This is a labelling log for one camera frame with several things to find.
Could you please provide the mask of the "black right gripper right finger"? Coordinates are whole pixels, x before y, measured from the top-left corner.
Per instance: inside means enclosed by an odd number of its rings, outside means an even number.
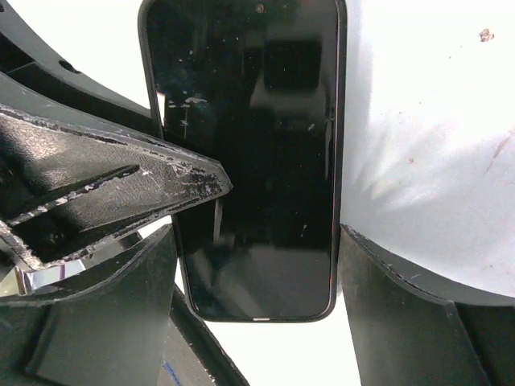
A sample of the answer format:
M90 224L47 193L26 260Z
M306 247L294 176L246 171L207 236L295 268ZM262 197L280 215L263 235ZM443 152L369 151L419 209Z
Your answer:
M514 300L340 228L340 283L363 385L512 385Z

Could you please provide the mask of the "black phone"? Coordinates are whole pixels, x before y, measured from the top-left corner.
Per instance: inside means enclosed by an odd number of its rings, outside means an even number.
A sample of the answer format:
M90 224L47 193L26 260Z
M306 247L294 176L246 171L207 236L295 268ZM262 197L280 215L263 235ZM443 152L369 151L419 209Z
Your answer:
M232 184L174 219L184 294L210 322L314 322L336 298L342 1L145 1L163 136Z

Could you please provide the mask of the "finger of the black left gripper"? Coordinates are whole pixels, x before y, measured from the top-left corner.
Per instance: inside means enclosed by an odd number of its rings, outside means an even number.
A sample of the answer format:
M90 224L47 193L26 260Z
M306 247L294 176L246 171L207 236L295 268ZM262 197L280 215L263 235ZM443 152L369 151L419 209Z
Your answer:
M86 257L232 187L218 161L132 129L1 107L1 239L29 270Z
M154 137L161 135L149 109L76 70L7 1L1 2L1 77L82 113Z

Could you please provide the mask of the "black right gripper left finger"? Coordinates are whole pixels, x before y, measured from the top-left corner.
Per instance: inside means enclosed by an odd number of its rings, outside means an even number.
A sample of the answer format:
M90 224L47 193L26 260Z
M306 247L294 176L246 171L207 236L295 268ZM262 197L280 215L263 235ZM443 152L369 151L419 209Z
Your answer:
M155 385L176 259L171 225L83 273L1 300L3 385Z

